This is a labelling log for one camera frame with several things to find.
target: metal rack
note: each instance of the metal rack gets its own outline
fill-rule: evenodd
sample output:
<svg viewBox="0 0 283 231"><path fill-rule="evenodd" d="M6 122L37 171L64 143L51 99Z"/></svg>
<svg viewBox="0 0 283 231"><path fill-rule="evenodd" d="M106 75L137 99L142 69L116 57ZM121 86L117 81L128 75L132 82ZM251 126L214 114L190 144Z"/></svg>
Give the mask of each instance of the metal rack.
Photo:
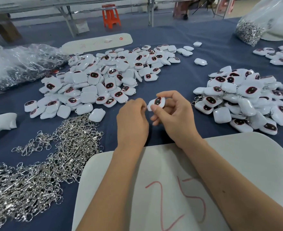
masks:
<svg viewBox="0 0 283 231"><path fill-rule="evenodd" d="M55 16L63 16L72 36L74 37L77 34L77 30L76 30L75 24L73 23L73 20L74 20L73 15L77 13L89 13L93 11L102 11L102 10L116 9L116 8L120 9L120 8L127 8L127 7L147 6L148 20L149 20L148 25L153 27L154 26L155 4L165 4L165 3L182 2L182 1L189 1L189 0L166 0L166 1L147 0L147 2L139 3L139 4L117 5L114 7L93 8L89 10L80 10L80 11L74 11L74 12L72 12L70 8L70 6L72 5L95 4L95 3L115 2L115 1L120 1L120 0L30 0L30 1L0 4L0 14L20 13L20 12L40 10L40 9L54 7L58 9L59 13L30 16L30 17L12 18L10 19L10 21L14 22L14 21L29 20L29 19L40 19L40 18L49 18L49 17L55 17Z"/></svg>

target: person's right hand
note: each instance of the person's right hand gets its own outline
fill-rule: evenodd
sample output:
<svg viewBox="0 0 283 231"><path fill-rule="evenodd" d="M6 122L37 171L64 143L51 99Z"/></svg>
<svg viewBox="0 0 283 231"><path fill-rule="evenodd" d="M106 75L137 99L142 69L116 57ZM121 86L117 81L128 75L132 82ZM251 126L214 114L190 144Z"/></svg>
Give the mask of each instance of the person's right hand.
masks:
<svg viewBox="0 0 283 231"><path fill-rule="evenodd" d="M183 150L193 141L200 141L191 103L177 91L163 91L157 97L165 97L166 102L164 108L151 105L152 125L162 122L169 137Z"/></svg>

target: hand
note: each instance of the hand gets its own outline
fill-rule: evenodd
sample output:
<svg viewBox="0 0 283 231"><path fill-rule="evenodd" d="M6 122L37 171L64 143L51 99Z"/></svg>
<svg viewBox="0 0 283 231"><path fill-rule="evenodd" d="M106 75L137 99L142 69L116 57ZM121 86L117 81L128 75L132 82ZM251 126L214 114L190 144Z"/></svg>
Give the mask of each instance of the hand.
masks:
<svg viewBox="0 0 283 231"><path fill-rule="evenodd" d="M150 118L154 126L163 123L169 137L178 147L185 149L202 138L197 132L192 105L177 91L163 91L157 97L165 97L165 107L151 105L154 115Z"/></svg>
<svg viewBox="0 0 283 231"><path fill-rule="evenodd" d="M138 98L129 100L117 115L118 147L132 147L138 151L144 147L148 134L149 123L145 116L146 102Z"/></svg>

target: plastic bag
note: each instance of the plastic bag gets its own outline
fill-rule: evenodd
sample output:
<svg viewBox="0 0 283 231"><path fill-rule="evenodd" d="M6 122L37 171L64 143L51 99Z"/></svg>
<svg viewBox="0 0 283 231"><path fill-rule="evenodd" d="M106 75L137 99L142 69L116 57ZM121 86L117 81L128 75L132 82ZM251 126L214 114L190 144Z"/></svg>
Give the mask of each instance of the plastic bag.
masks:
<svg viewBox="0 0 283 231"><path fill-rule="evenodd" d="M276 35L272 40L283 40L283 0L261 0L240 19L235 34L252 46L269 34Z"/></svg>
<svg viewBox="0 0 283 231"><path fill-rule="evenodd" d="M0 91L35 81L64 66L69 59L60 49L44 44L0 49Z"/></svg>

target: brown box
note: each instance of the brown box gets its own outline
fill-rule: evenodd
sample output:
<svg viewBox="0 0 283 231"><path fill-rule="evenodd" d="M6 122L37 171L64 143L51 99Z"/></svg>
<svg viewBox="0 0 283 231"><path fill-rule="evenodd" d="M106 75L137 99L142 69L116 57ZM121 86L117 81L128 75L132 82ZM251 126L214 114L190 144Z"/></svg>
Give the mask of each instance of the brown box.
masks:
<svg viewBox="0 0 283 231"><path fill-rule="evenodd" d="M22 38L7 14L0 14L0 21L7 21L0 23L0 35L6 42L10 43Z"/></svg>

